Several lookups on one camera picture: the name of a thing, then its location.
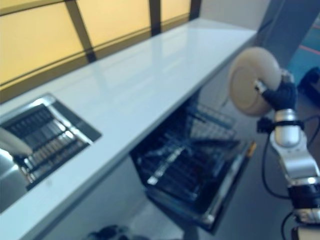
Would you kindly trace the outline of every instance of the floor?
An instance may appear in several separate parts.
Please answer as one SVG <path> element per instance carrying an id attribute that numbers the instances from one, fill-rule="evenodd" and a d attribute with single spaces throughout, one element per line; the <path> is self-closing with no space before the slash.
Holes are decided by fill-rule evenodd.
<path id="1" fill-rule="evenodd" d="M 295 83 L 299 84 L 305 73 L 320 67 L 320 15 L 306 34 L 287 68 L 293 73 Z"/>

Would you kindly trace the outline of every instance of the yellow window pane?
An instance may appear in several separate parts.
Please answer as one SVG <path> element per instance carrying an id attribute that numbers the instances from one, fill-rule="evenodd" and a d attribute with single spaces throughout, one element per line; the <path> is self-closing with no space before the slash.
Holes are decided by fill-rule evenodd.
<path id="1" fill-rule="evenodd" d="M 83 51 L 64 3 L 0 17 L 0 83 Z"/>
<path id="2" fill-rule="evenodd" d="M 191 0 L 161 0 L 161 22 L 188 14 Z"/>
<path id="3" fill-rule="evenodd" d="M 93 46 L 150 27 L 149 0 L 78 0 Z"/>

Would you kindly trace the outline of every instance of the white countertop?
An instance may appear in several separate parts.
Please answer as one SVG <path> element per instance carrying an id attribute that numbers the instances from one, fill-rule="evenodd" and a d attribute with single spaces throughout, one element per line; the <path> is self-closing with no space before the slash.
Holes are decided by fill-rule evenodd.
<path id="1" fill-rule="evenodd" d="M 5 114 L 51 93 L 102 137 L 4 211 L 0 239 L 39 234 L 255 34 L 196 19 L 1 105 Z"/>

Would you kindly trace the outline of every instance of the stainless steel sink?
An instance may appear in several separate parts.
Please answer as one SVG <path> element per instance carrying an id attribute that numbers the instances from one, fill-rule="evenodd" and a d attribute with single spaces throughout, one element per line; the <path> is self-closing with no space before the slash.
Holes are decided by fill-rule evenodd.
<path id="1" fill-rule="evenodd" d="M 51 94 L 2 115 L 0 127 L 32 149 L 21 155 L 0 148 L 0 213 L 101 136 Z"/>

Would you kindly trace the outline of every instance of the dishwasher rack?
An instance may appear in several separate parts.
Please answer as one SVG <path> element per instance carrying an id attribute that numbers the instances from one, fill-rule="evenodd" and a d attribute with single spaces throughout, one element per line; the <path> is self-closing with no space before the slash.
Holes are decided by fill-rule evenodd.
<path id="1" fill-rule="evenodd" d="M 244 149 L 234 140 L 234 124 L 232 117 L 198 102 L 175 111 L 131 152 L 147 195 L 201 224 Z"/>

